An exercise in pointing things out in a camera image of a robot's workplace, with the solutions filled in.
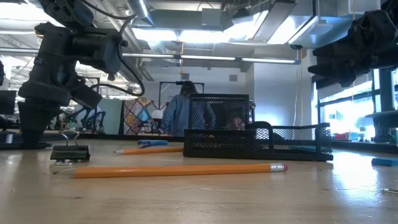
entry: pencil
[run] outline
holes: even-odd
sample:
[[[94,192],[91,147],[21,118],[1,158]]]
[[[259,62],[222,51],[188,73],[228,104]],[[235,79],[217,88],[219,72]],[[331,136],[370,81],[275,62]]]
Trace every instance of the pencil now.
[[[78,167],[54,172],[74,178],[148,177],[168,175],[247,174],[287,171],[286,164],[245,164],[215,166]]]
[[[147,149],[121,149],[115,153],[123,155],[132,154],[147,154],[147,153],[161,153],[161,152],[182,152],[184,147],[165,147],[165,148],[147,148]]]

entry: wooden table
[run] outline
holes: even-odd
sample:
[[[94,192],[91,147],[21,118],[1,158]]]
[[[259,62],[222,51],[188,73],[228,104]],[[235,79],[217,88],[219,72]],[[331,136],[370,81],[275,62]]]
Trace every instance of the wooden table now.
[[[90,145],[90,166],[270,162],[179,152],[114,156],[136,143],[80,143]],[[285,161],[286,173],[69,179],[52,174],[69,167],[54,167],[50,153],[0,151],[1,223],[398,223],[398,196],[380,193],[398,189],[398,167],[373,167],[374,154],[335,151],[333,162]]]

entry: black binder clip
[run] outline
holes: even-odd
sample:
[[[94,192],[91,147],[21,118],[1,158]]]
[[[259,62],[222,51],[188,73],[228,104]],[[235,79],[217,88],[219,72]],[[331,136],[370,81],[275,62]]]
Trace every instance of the black binder clip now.
[[[69,146],[68,136],[66,132],[75,133],[75,144],[76,146]],[[77,144],[77,138],[80,133],[72,130],[65,130],[61,132],[61,135],[67,140],[66,146],[54,146],[51,153],[51,160],[56,160],[55,165],[72,165],[74,162],[86,162],[90,160],[90,152],[88,146],[79,146]]]

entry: black equipment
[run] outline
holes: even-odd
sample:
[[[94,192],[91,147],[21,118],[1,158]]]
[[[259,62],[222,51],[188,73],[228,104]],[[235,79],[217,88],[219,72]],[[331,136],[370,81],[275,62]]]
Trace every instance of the black equipment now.
[[[318,65],[308,71],[348,87],[371,69],[398,66],[398,1],[388,0],[381,10],[365,12],[346,37],[313,51]]]
[[[43,41],[34,60],[29,81],[19,90],[25,102],[19,102],[24,148],[34,147],[50,120],[60,114],[61,106],[71,99],[86,108],[94,108],[102,96],[85,85],[77,75],[77,61],[108,73],[113,81],[119,71],[120,48],[126,47],[115,29],[93,26],[93,13],[81,0],[40,0],[43,10],[61,23],[35,27]]]

